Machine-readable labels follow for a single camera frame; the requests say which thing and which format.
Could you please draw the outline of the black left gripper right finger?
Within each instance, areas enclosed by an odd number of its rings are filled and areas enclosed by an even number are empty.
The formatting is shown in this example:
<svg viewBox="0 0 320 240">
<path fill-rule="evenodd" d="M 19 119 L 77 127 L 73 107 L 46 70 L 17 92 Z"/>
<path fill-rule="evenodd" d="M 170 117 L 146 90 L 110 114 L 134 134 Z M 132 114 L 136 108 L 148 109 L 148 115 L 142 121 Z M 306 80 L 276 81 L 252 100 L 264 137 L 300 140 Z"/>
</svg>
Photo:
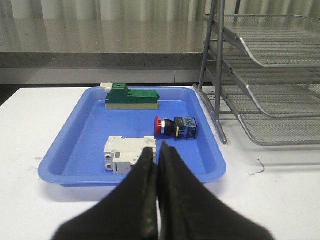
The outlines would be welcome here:
<svg viewBox="0 0 320 240">
<path fill-rule="evenodd" d="M 267 229 L 215 197 L 166 142 L 161 144 L 158 167 L 161 240 L 273 239 Z"/>
</svg>

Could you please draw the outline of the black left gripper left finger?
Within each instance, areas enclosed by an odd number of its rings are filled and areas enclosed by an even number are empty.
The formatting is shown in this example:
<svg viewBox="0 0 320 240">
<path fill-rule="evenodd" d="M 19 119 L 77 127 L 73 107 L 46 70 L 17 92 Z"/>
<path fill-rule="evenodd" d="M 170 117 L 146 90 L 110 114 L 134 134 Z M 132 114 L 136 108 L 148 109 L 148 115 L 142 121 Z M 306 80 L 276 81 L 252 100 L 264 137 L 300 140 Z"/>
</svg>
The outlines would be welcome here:
<svg viewBox="0 0 320 240">
<path fill-rule="evenodd" d="M 131 172 L 108 196 L 62 224 L 54 240 L 156 240 L 157 165 L 145 148 Z"/>
</svg>

